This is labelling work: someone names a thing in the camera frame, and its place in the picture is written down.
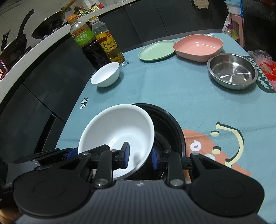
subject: metal bowl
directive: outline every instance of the metal bowl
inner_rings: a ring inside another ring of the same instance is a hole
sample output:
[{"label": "metal bowl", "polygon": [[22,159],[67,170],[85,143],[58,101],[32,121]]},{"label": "metal bowl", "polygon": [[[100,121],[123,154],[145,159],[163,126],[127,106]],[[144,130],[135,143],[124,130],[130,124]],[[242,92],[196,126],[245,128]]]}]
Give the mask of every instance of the metal bowl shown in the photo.
[{"label": "metal bowl", "polygon": [[214,80],[229,89],[246,89],[258,77],[256,67],[246,58],[235,54],[218,54],[207,62]]}]

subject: blue tablecloth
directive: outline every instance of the blue tablecloth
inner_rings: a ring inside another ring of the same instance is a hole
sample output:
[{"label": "blue tablecloth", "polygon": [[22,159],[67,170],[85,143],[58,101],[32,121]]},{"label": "blue tablecloth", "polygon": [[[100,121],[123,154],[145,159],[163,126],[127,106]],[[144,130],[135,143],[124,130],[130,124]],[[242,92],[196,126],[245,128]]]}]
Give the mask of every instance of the blue tablecloth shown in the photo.
[{"label": "blue tablecloth", "polygon": [[[248,54],[228,35],[213,34],[224,42],[223,51],[242,56]],[[244,150],[234,169],[258,180],[265,189],[259,215],[276,221],[276,94],[259,72],[258,85],[243,91],[231,91],[217,85],[206,63],[189,61],[173,55],[156,62],[138,58],[142,49],[124,53],[132,62],[120,71],[117,82],[98,88],[88,81],[63,129],[57,148],[78,146],[89,121],[102,110],[122,103],[151,103],[164,108],[179,122],[187,149],[206,153],[211,158],[233,157],[239,150],[234,131],[243,137]],[[84,109],[81,101],[88,98]],[[211,131],[218,130],[217,137]],[[222,153],[212,151],[219,146]]]}]

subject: cartoon print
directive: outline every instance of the cartoon print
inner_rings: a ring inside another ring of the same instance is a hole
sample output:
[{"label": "cartoon print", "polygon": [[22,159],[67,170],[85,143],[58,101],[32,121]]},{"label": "cartoon print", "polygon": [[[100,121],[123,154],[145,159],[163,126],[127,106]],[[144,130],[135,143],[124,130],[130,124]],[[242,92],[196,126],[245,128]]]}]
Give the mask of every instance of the cartoon print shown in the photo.
[{"label": "cartoon print", "polygon": [[267,77],[264,75],[264,73],[259,68],[259,66],[256,64],[256,62],[248,55],[244,56],[244,57],[247,58],[248,60],[250,60],[258,71],[258,78],[256,80],[257,86],[264,92],[276,93],[274,91],[274,88],[272,87],[271,83],[268,81]]},{"label": "cartoon print", "polygon": [[127,65],[131,64],[133,62],[125,60],[123,63],[120,64],[120,71],[125,68]]},{"label": "cartoon print", "polygon": [[84,98],[82,101],[81,101],[81,105],[80,105],[80,109],[84,109],[86,104],[87,104],[87,101],[88,101],[88,98]]},{"label": "cartoon print", "polygon": [[[239,148],[237,153],[232,158],[229,158],[222,151],[222,148],[217,146],[207,135],[193,130],[183,129],[182,131],[186,142],[186,156],[190,156],[192,152],[198,152],[242,174],[251,176],[252,174],[250,172],[244,170],[238,164],[236,164],[244,149],[244,139],[241,132],[236,128],[217,122],[216,130],[211,131],[210,133],[211,137],[217,137],[219,135],[219,129],[232,132],[238,140]],[[188,182],[191,181],[188,170],[184,170],[184,176]]]}]

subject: human hand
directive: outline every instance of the human hand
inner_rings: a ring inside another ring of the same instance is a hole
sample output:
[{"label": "human hand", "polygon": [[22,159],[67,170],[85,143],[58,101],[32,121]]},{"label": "human hand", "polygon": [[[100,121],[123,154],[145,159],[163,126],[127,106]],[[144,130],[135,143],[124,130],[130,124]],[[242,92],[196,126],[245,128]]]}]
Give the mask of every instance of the human hand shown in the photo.
[{"label": "human hand", "polygon": [[0,209],[0,222],[2,224],[9,224],[10,221],[15,221],[20,215],[17,208]]}]

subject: cabinet handle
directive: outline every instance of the cabinet handle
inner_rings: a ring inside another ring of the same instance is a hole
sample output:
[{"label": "cabinet handle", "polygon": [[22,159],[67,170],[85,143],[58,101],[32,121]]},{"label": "cabinet handle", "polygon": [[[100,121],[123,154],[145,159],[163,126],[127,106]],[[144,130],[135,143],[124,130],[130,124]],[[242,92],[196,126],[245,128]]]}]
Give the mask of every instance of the cabinet handle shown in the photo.
[{"label": "cabinet handle", "polygon": [[36,144],[34,153],[41,153],[43,151],[45,142],[46,142],[48,135],[55,123],[55,120],[56,120],[56,116],[51,114],[48,121],[46,122],[46,125],[45,125],[45,127],[40,135],[40,138]]}]

